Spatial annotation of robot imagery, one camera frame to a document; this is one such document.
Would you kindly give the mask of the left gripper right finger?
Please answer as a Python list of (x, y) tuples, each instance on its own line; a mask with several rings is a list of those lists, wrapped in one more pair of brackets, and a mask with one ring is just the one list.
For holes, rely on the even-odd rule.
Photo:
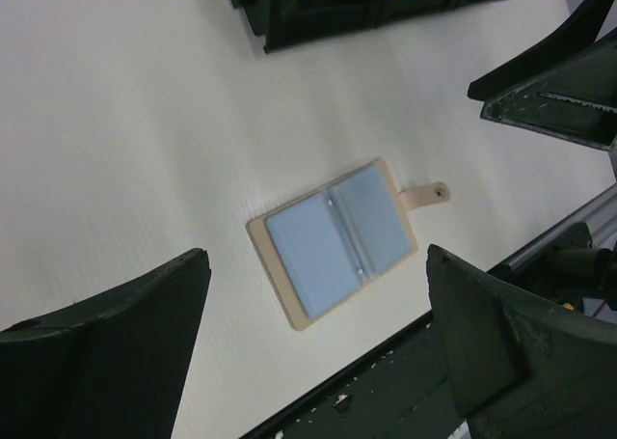
[(426, 273), (454, 404), (471, 437), (615, 437), (615, 325), (435, 244)]

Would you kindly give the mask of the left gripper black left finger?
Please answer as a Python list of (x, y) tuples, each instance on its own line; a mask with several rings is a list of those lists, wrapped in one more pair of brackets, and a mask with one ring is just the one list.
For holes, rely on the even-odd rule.
[(192, 249), (3, 330), (2, 437), (171, 437), (210, 278)]

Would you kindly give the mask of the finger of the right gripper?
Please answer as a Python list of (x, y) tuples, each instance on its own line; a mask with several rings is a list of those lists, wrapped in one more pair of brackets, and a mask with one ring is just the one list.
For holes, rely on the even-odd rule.
[(615, 0), (582, 0), (544, 40), (469, 84), (481, 118), (601, 151), (616, 149)]

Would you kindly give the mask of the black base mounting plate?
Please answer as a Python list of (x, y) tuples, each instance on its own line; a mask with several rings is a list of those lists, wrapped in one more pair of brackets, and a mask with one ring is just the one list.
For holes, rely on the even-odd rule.
[(458, 438), (466, 431), (427, 313), (244, 436)]

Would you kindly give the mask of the aluminium front rail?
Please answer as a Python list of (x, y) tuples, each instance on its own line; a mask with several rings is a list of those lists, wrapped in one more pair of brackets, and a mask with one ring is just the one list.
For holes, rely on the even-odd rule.
[(491, 268), (488, 273), (505, 280), (509, 272), (528, 265), (547, 247), (555, 244), (574, 224), (584, 223), (595, 246), (605, 246), (616, 238), (616, 184), (586, 203), (523, 248)]

